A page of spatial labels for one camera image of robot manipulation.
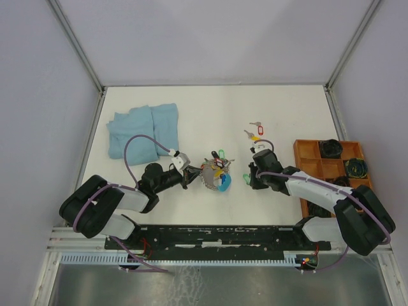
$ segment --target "brown tray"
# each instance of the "brown tray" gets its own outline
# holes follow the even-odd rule
[[[320,156],[319,141],[320,140],[297,140],[293,144],[296,167],[313,177],[321,180],[335,179],[339,176],[346,175],[344,161],[350,158],[364,159],[363,150],[359,142],[340,142],[343,146],[340,159],[322,158]],[[372,189],[369,174],[366,179],[350,178],[350,185],[352,188],[366,185]],[[302,208],[302,216],[308,217],[309,210],[307,201],[300,199],[300,205]]]

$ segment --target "blue cloth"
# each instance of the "blue cloth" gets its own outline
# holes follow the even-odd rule
[[[145,134],[154,138],[153,117],[148,106],[132,108],[129,113],[115,113],[115,118],[107,125],[109,130],[109,157],[123,158],[128,140],[136,134]],[[136,138],[127,147],[127,161],[130,166],[157,161],[156,146],[146,138]]]
[[[152,110],[154,139],[167,149],[179,149],[179,136],[177,134],[177,121],[179,111],[176,104],[163,104],[150,108]],[[168,156],[168,153],[156,145],[159,155]]]
[[[132,108],[129,113],[115,113],[113,121],[106,125],[109,130],[109,157],[123,158],[126,143],[137,134],[145,134],[156,139],[166,148],[178,150],[178,117],[176,104],[143,106]],[[127,147],[127,161],[130,166],[151,163],[159,159],[157,153],[168,155],[151,140],[135,138]]]

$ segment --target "towel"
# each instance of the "towel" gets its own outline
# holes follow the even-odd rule
[[[106,125],[109,130],[109,157],[123,158],[126,143],[137,134],[145,134],[169,149],[178,150],[178,117],[176,104],[143,106],[132,108],[129,113],[115,113],[113,121]],[[157,154],[168,155],[154,142],[142,137],[135,138],[127,147],[127,161],[130,166],[157,161]]]

